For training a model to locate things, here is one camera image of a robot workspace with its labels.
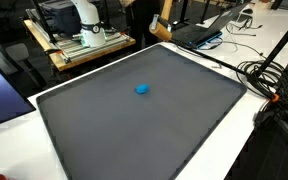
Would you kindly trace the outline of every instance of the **box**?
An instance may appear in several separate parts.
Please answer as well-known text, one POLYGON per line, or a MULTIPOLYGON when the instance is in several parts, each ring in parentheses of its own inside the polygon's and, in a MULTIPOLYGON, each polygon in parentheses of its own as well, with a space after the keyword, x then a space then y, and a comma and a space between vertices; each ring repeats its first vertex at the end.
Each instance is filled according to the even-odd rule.
POLYGON ((51 0, 40 4, 45 15, 52 17, 59 34, 72 36, 81 31, 81 19, 70 0, 51 0))

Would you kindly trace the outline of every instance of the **white table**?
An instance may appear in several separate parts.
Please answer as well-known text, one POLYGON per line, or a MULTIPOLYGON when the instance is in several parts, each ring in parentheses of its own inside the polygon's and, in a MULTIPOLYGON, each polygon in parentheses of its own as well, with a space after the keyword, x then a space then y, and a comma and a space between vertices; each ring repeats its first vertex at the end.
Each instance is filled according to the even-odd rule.
MULTIPOLYGON (((261 9, 254 11, 253 24, 263 24, 263 28, 247 31, 247 33, 256 33, 256 37, 236 36, 236 39, 238 43, 248 44, 268 55, 288 30, 288 11, 271 12, 261 9)), ((212 68, 216 65, 208 60, 185 53, 177 49, 174 44, 161 44, 206 67, 212 68)), ((248 48, 239 47, 237 52, 234 50, 234 45, 223 44, 214 50, 204 52, 233 65, 245 60, 259 59, 258 55, 248 48)), ((288 44, 275 61, 284 67, 287 65, 288 44)), ((212 69, 236 80, 235 72, 230 69, 212 69)), ((36 97, 43 93, 29 98, 35 107, 37 107, 36 97)), ((209 136, 177 179, 223 179, 254 128, 255 113, 265 102, 265 99, 247 92, 209 136)), ((38 110, 0 125, 0 173, 19 180, 66 179, 38 110)))

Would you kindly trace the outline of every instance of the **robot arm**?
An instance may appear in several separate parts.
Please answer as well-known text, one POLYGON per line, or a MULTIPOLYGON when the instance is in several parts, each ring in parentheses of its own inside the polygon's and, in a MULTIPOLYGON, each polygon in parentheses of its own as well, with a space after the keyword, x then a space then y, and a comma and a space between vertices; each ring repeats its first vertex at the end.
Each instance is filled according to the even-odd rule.
POLYGON ((98 17, 96 7, 92 2, 98 0, 71 0, 81 18, 82 45, 87 47, 98 47, 105 44, 104 29, 98 17))
POLYGON ((153 35, 164 41, 170 41, 172 39, 172 33, 170 32, 170 28, 166 29, 164 27, 164 25, 170 27, 167 21, 170 16, 172 3, 173 3, 172 0, 165 0, 161 16, 155 14, 153 22, 149 27, 150 32, 153 35))

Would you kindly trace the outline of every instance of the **table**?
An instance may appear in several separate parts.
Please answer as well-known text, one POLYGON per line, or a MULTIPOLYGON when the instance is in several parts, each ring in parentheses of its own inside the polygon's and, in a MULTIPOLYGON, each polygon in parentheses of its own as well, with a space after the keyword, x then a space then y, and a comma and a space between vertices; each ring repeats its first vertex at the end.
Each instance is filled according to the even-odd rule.
MULTIPOLYGON (((26 29, 34 36, 37 42, 42 46, 44 51, 48 49, 54 49, 54 45, 52 45, 45 37, 45 32, 43 32, 41 28, 38 28, 38 25, 36 25, 32 20, 24 20, 24 25, 26 26, 26 29)), ((50 60, 58 71, 64 71, 112 52, 116 52, 123 48, 129 47, 133 44, 135 44, 135 39, 130 38, 129 41, 124 41, 121 43, 112 44, 107 47, 99 48, 98 50, 88 53, 87 56, 84 56, 83 58, 80 58, 76 61, 65 63, 63 57, 56 53, 50 54, 50 60)))
MULTIPOLYGON (((248 32, 256 33, 256 37, 236 36, 236 39, 239 43, 244 42, 267 55, 288 29, 288 11, 254 9, 254 25, 257 24, 263 24, 263 28, 248 30, 248 32)), ((227 32, 223 31, 223 38, 226 39, 226 36, 227 32)), ((216 65, 213 62, 179 50, 174 44, 160 44, 236 80, 235 72, 230 69, 212 68, 212 66, 216 65)), ((239 47, 239 50, 234 52, 234 48, 234 45, 223 44, 214 50, 203 52, 233 65, 245 60, 258 60, 259 58, 252 50, 239 47)), ((284 67, 287 65, 288 44, 280 52, 279 56, 275 58, 275 61, 284 67)), ((45 92, 68 84, 90 73, 67 81, 45 92)), ((45 92, 29 98, 35 107, 36 97, 45 92)), ((258 112, 265 102, 265 99, 247 92, 217 126, 177 179, 224 179, 253 131, 255 113, 258 112)), ((0 125, 0 173, 26 180, 66 179, 38 110, 0 125)))

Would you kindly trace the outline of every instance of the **wooden table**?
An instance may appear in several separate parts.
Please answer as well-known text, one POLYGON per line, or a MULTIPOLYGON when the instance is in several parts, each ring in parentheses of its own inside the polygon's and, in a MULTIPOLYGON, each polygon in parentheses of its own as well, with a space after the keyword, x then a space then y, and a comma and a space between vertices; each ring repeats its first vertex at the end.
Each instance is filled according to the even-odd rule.
MULTIPOLYGON (((36 25, 34 24, 32 20, 30 19, 24 20, 24 25, 26 26, 26 29, 31 32, 31 34, 34 36, 37 42, 42 46, 44 51, 54 48, 52 44, 48 41, 48 39, 45 38, 43 33, 38 28, 36 28, 36 25)), ((56 53, 50 54, 49 57, 58 71, 64 71, 64 70, 73 68, 75 66, 78 66, 80 64, 83 64, 85 62, 94 60, 96 58, 102 57, 107 54, 110 54, 112 52, 116 52, 123 48, 129 47, 133 44, 135 44, 135 39, 130 38, 129 41, 125 41, 123 43, 114 44, 110 47, 99 49, 96 52, 88 54, 86 57, 83 57, 82 59, 79 59, 77 61, 71 61, 69 63, 65 63, 64 59, 59 54, 56 54, 56 53)))

